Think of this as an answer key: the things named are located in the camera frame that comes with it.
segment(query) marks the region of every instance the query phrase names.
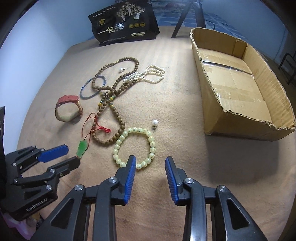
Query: blue gripper pad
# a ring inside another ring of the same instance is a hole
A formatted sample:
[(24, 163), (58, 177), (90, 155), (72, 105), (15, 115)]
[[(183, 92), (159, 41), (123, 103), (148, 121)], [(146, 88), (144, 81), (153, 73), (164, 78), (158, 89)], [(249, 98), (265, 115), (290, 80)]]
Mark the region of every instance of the blue gripper pad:
[(131, 190), (133, 188), (133, 179), (135, 178), (135, 173), (136, 173), (136, 164), (137, 164), (136, 157), (130, 156), (127, 162), (127, 167), (124, 167), (124, 168), (128, 168), (130, 166), (129, 173), (125, 183), (125, 192), (124, 192), (124, 198), (123, 198), (123, 201), (125, 204), (127, 204), (129, 199), (131, 198)]
[(41, 152), (40, 156), (38, 157), (38, 161), (46, 163), (58, 157), (64, 156), (68, 154), (68, 152), (69, 152), (68, 146), (66, 145), (57, 146), (47, 151)]
[(179, 201), (179, 197), (178, 197), (178, 189), (177, 189), (177, 181), (176, 178), (173, 174), (173, 170), (172, 170), (172, 166), (169, 162), (169, 158), (171, 157), (167, 157), (165, 159), (165, 173), (167, 175), (167, 179), (168, 179), (168, 185), (170, 188), (170, 195), (172, 197), (172, 200), (174, 201), (175, 205), (177, 204), (177, 202)]

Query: white wall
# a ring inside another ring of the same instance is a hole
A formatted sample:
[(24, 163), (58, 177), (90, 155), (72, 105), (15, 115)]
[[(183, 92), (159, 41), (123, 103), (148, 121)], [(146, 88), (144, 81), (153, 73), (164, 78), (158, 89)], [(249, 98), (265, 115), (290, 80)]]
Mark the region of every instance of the white wall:
[(286, 28), (260, 0), (203, 0), (202, 6), (205, 12), (225, 19), (248, 39), (249, 44), (271, 59), (281, 54), (278, 50), (283, 49), (281, 42)]
[(114, 0), (39, 0), (14, 26), (0, 49), (0, 106), (5, 153), (16, 150), (27, 111), (64, 53), (93, 34), (88, 15)]

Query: black package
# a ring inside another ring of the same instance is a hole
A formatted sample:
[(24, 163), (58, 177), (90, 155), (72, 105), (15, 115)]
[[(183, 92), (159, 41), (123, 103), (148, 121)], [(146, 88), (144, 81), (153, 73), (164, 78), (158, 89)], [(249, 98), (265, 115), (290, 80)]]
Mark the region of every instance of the black package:
[(130, 0), (89, 15), (100, 45), (155, 39), (159, 34), (151, 0)]

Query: screw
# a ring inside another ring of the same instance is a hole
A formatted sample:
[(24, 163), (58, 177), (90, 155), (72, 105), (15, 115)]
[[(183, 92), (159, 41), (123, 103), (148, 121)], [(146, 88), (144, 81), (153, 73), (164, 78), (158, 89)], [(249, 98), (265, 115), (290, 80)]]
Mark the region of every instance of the screw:
[(185, 182), (186, 182), (186, 183), (188, 183), (188, 184), (191, 184), (191, 183), (193, 183), (193, 182), (194, 182), (194, 179), (193, 179), (193, 178), (190, 178), (190, 177), (188, 177), (188, 178), (185, 178)]
[(75, 186), (76, 191), (81, 191), (83, 189), (83, 186), (81, 184), (78, 184)]
[(110, 183), (115, 183), (115, 182), (117, 182), (117, 178), (116, 177), (110, 177), (109, 179), (108, 179), (108, 181), (110, 182)]
[(221, 185), (221, 186), (219, 186), (219, 190), (220, 190), (221, 192), (225, 192), (225, 191), (226, 191), (226, 187), (223, 186), (223, 185)]

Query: cardboard box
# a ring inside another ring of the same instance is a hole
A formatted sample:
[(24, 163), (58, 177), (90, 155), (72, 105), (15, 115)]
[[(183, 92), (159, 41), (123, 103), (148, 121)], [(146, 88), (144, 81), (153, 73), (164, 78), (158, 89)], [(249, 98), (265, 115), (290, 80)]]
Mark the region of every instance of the cardboard box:
[(192, 29), (190, 39), (207, 135), (275, 141), (295, 130), (284, 88), (251, 45), (204, 28)]

